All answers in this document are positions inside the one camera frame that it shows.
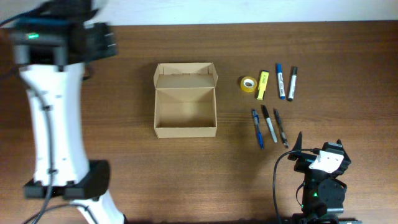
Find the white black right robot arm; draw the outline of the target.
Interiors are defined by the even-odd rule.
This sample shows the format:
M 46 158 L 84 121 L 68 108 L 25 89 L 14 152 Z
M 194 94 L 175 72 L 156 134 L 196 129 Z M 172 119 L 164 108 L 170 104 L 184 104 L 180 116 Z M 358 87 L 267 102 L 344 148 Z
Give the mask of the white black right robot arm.
M 295 162 L 294 171 L 304 174 L 301 213 L 292 215 L 291 223 L 361 223 L 355 218 L 342 218 L 347 185 L 338 180 L 351 164 L 340 140 L 325 142 L 310 154 L 302 147 L 302 134 L 297 137 L 288 159 Z

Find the yellow tape roll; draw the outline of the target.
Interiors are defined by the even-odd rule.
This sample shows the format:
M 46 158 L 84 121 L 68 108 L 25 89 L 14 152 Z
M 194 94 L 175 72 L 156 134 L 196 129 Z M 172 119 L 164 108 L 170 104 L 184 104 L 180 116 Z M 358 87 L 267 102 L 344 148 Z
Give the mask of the yellow tape roll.
M 252 93 L 257 89 L 257 80 L 253 77 L 242 77 L 240 89 L 246 93 Z

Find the yellow highlighter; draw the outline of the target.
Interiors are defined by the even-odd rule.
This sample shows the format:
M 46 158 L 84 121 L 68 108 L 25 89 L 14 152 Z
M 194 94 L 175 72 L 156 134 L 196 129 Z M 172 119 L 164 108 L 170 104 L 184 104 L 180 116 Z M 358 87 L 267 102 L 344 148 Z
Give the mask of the yellow highlighter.
M 264 99 L 264 95 L 265 95 L 266 88 L 267 88 L 268 78 L 269 78 L 269 72 L 267 70 L 262 70 L 261 74 L 260 74 L 258 88 L 257 88 L 258 89 L 258 93 L 257 93 L 258 100 Z

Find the brown cardboard box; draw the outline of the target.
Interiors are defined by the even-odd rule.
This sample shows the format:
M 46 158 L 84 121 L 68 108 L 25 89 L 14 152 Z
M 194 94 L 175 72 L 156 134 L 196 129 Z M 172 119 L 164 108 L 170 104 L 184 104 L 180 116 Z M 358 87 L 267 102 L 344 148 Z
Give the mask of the brown cardboard box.
M 154 73 L 156 136 L 215 137 L 217 81 L 210 62 L 158 64 Z

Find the black whiteboard marker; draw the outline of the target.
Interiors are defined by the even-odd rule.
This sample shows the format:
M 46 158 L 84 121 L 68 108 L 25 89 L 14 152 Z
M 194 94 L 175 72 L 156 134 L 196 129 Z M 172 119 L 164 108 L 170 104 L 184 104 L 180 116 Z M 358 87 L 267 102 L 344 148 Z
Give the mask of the black whiteboard marker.
M 297 82 L 297 67 L 293 67 L 292 69 L 292 75 L 290 79 L 290 88 L 289 88 L 289 95 L 288 95 L 288 101 L 293 101 L 294 100 L 294 95 L 295 95 L 295 87 L 296 87 L 296 82 Z

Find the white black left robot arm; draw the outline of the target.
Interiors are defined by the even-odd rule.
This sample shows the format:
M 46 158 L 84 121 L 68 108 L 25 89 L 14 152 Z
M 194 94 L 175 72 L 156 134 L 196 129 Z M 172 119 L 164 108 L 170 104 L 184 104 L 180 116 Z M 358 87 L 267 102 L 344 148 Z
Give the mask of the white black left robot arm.
M 109 192 L 110 165 L 86 156 L 81 130 L 81 85 L 90 62 L 116 55 L 109 26 L 93 22 L 104 1 L 45 1 L 13 18 L 10 37 L 17 74 L 30 104 L 35 171 L 24 196 L 42 199 L 31 219 L 51 210 L 54 197 L 89 223 L 126 223 Z

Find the blue ballpoint pen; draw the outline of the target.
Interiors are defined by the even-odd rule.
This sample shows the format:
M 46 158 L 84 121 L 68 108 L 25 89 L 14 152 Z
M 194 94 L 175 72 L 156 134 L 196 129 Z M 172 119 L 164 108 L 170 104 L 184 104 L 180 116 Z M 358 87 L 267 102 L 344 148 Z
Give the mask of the blue ballpoint pen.
M 262 138 L 262 133 L 261 133 L 261 129 L 260 129 L 260 125 L 259 125 L 259 116 L 258 113 L 255 109 L 252 109 L 252 117 L 254 120 L 254 125 L 256 127 L 256 136 L 257 136 L 257 141 L 260 145 L 260 148 L 263 150 L 264 149 L 264 141 Z

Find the blue whiteboard marker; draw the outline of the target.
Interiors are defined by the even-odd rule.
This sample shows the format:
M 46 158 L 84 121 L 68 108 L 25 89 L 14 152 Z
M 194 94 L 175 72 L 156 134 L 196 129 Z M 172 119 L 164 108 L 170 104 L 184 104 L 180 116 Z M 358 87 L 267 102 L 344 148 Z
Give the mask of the blue whiteboard marker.
M 283 72 L 282 72 L 282 65 L 280 63 L 277 63 L 275 66 L 276 66 L 276 72 L 277 72 L 279 98 L 281 100 L 284 100 L 285 99 L 285 88 L 284 88 L 284 78 L 283 78 Z

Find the black grey permanent marker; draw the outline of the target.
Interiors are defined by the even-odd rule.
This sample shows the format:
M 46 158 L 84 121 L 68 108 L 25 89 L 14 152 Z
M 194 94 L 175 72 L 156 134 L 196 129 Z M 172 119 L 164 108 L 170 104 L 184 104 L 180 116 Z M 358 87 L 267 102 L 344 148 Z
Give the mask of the black grey permanent marker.
M 273 140 L 274 142 L 277 142 L 277 136 L 276 136 L 276 134 L 275 134 L 275 130 L 274 130 L 274 127 L 273 127 L 273 125 L 272 125 L 272 121 L 271 121 L 271 117 L 270 117 L 270 115 L 269 115 L 269 112 L 268 112 L 268 110 L 267 110 L 267 108 L 266 108 L 265 105 L 261 105 L 261 109 L 262 109 L 262 112 L 264 113 L 264 117 L 265 117 L 267 126 L 268 126 L 269 131 L 270 131 L 271 136 L 272 136 L 272 140 Z

